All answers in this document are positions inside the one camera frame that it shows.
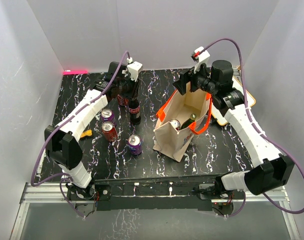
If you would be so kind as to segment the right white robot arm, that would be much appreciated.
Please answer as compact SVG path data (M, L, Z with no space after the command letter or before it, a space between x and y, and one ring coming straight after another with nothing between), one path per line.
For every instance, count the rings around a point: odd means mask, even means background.
M214 107L232 125L248 151L253 169L231 172L215 179L215 194L225 199L233 190L259 195L284 186L292 173L294 162L264 139L250 122L244 94L233 86L233 68L227 60L216 60L211 68L201 64L200 70L183 71L173 86L181 95L202 90L211 94Z

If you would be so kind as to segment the green glass bottle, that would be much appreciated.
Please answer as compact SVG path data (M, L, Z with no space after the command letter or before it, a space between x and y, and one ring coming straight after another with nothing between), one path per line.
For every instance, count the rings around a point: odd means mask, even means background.
M180 130L183 130L187 128L189 125L194 123L196 121L197 115L195 113L192 113L190 117L181 125Z

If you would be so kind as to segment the glass cola bottle red cap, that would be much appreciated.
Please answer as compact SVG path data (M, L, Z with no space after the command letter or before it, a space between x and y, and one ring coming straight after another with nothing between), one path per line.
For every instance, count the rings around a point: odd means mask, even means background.
M140 103L138 101L139 86L140 86L140 81L138 80L134 85L133 93L128 102L130 122L133 125L138 125L141 122Z

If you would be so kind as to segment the beige canvas bag orange handles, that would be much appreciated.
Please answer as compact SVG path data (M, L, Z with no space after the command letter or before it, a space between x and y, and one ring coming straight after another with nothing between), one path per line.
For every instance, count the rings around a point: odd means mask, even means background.
M180 162L194 136L204 133L212 115L212 97L200 89L186 93L176 89L166 103L157 111L153 130L153 149L176 162Z

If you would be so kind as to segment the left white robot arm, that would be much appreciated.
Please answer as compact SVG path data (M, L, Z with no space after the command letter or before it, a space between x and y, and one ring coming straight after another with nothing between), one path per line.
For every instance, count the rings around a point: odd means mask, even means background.
M44 131L46 156L61 167L85 200L95 195L96 188L90 184L91 174L82 163L81 134L112 99L122 96L130 100L138 95L142 69L142 63L137 61L129 64L111 62L108 76L96 79L66 119L55 127L48 126Z

